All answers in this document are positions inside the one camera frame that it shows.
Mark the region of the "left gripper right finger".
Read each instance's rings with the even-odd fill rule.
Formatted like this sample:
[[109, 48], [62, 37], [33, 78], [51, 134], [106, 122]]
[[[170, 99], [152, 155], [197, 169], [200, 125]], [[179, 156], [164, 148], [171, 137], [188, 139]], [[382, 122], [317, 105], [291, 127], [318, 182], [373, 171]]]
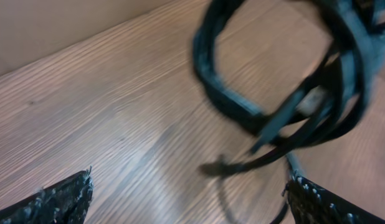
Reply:
[[286, 191], [296, 224], [385, 224], [384, 219], [304, 177], [289, 180]]

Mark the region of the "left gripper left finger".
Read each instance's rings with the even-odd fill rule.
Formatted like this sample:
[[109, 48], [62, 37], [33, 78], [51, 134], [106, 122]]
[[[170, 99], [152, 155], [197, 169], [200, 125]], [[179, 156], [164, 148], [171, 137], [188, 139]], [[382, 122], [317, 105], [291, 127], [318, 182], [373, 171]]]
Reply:
[[93, 196], [91, 171], [81, 170], [0, 210], [0, 224], [83, 223]]

